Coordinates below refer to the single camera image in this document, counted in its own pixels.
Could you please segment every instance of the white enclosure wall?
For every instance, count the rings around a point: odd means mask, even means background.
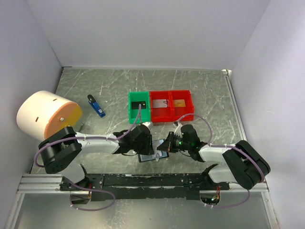
[[[27,0],[63,66],[232,69],[269,0]]]
[[[55,91],[61,67],[24,0],[0,7],[0,228],[3,228],[38,142],[16,124],[21,104],[39,90]]]
[[[247,138],[270,164],[281,228],[305,226],[305,1],[271,0],[233,70]]]

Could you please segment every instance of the gray floor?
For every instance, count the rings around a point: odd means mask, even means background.
[[[56,94],[76,101],[84,112],[88,134],[105,134],[130,126],[128,92],[186,89],[191,90],[195,113],[205,117],[213,128],[213,143],[235,143],[241,139],[227,84],[221,71],[175,70],[64,70]],[[100,118],[88,104],[93,94],[106,112]],[[209,131],[198,119],[190,122],[206,141]],[[153,138],[167,137],[171,123],[155,124]],[[207,163],[197,163],[177,154],[159,162],[139,163],[138,158],[103,153],[80,156],[77,162],[89,173],[187,173],[202,172]],[[33,173],[44,173],[33,168]],[[222,193],[221,205],[240,202],[246,193]],[[86,208],[98,208],[108,202],[92,202]],[[229,209],[204,208],[200,201],[175,199],[117,200],[109,209],[80,212],[70,208],[67,194],[27,194],[21,206],[16,228],[270,228],[261,193],[251,193],[245,204]]]
[[[65,68],[56,94],[77,102],[83,110],[82,133],[108,134],[127,129],[128,92],[191,90],[195,113],[205,117],[213,129],[213,143],[231,144],[241,139],[225,78],[221,71],[193,70],[88,70]],[[92,94],[106,113],[100,118],[88,104]],[[193,122],[202,141],[209,138],[206,124]],[[172,123],[157,123],[153,140],[166,138]],[[180,153],[167,159],[139,163],[138,157],[95,153],[76,158],[88,173],[187,173],[202,172],[209,164],[195,162]],[[45,173],[33,167],[32,173]]]
[[[222,205],[238,203],[246,193],[223,193]],[[101,208],[110,201],[91,202]],[[16,229],[268,229],[260,193],[252,193],[241,206],[205,208],[197,200],[121,199],[103,211],[70,208],[65,194],[26,194]]]

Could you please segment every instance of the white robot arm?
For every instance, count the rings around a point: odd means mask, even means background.
[[[110,135],[86,135],[76,133],[72,127],[65,127],[58,133],[43,141],[39,148],[46,172],[62,174],[73,183],[79,183],[86,178],[86,171],[80,164],[74,162],[79,154],[105,152],[109,154],[125,154],[134,150],[140,155],[153,155],[151,123],[136,126],[131,132],[115,132]],[[180,150],[188,151],[191,158],[200,162],[213,162],[213,166],[204,171],[205,182],[217,184],[221,182],[235,182],[246,189],[251,189],[261,181],[261,174],[250,157],[259,166],[264,176],[270,172],[269,165],[246,141],[240,141],[226,147],[214,147],[201,142],[192,125],[180,125],[181,134],[170,132],[166,140],[157,150],[176,153]],[[59,142],[51,147],[48,143]],[[240,155],[235,149],[241,149],[247,157]]]

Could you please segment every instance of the white cylinder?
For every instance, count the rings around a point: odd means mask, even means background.
[[[40,91],[22,104],[17,113],[17,125],[23,132],[43,141],[65,126],[76,125],[81,116],[76,102]]]

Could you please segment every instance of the blue usb stick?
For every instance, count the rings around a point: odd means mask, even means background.
[[[89,99],[89,104],[93,107],[93,109],[96,111],[96,113],[103,118],[106,114],[105,112],[101,109],[100,105],[96,102],[96,100],[94,99],[94,97],[89,94],[88,96]]]

